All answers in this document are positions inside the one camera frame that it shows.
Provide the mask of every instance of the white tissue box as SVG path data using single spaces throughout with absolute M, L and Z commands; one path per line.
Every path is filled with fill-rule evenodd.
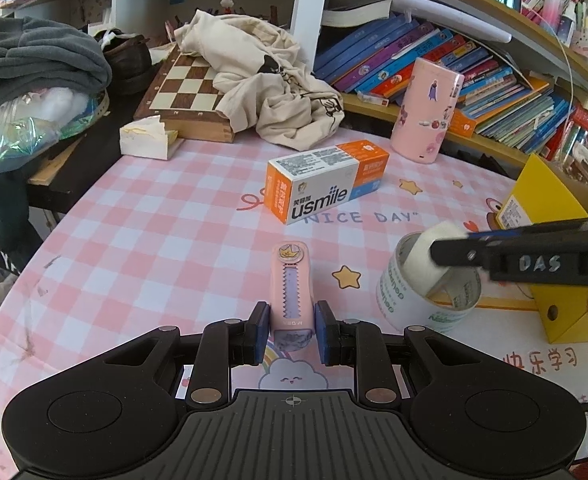
M 169 160 L 184 140 L 177 134 L 176 130 L 165 131 L 160 116 L 133 121 L 120 129 L 120 153 Z

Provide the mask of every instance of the purple strip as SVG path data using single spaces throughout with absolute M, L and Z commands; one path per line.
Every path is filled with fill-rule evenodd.
M 336 81 L 334 88 L 339 92 L 351 92 L 356 86 L 358 86 L 358 83 L 362 78 L 381 68 L 382 65 L 389 61 L 394 54 L 397 54 L 406 46 L 409 46 L 411 43 L 414 43 L 426 34 L 429 34 L 432 30 L 434 30 L 434 26 L 431 23 L 423 23 L 422 25 L 419 25 L 408 34 L 405 34 L 403 37 L 394 41 L 394 43 L 389 44 L 384 49 L 380 50 L 377 54 L 374 54 L 369 59 L 363 61 L 360 65 L 350 70 L 350 72 L 347 72 L 347 75 Z
M 285 266 L 283 272 L 283 284 L 285 289 L 285 318 L 297 319 L 300 317 L 298 299 L 298 268 Z

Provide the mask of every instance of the tablecloth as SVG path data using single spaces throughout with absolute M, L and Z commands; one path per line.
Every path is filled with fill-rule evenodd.
M 513 181 L 443 155 L 416 164 L 388 140 L 350 130 L 326 144 L 363 138 L 392 153 L 381 187 L 289 226 L 262 206 L 266 161 L 289 150 L 255 135 L 234 144 L 187 140 L 169 161 L 123 156 L 45 240 L 0 309 L 0 421 L 18 391 L 157 326 L 185 334 L 247 319 L 269 299 L 270 251 L 285 239 L 308 245 L 315 299 L 338 319 L 395 333 L 375 287 L 398 240 L 443 219 L 488 229 Z M 588 344 L 549 345 L 526 288 L 483 286 L 498 298 L 484 302 L 493 308 L 476 308 L 450 336 L 587 400 Z M 314 343 L 293 354 L 269 345 L 263 365 L 235 368 L 232 382 L 344 388 L 351 373 L 322 367 Z M 189 370 L 183 395 L 188 380 Z M 580 455 L 588 455 L 588 435 Z M 0 431 L 0 478 L 15 471 Z

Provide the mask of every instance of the pink tape dispenser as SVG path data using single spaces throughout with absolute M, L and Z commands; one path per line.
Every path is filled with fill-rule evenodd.
M 314 335 L 309 249 L 282 242 L 271 250 L 270 331 L 283 352 L 305 348 Z

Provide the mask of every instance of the gray sweater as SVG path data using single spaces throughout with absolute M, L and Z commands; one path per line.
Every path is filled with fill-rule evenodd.
M 92 95 L 111 80 L 101 47 L 84 32 L 50 20 L 0 18 L 0 105 L 43 88 Z

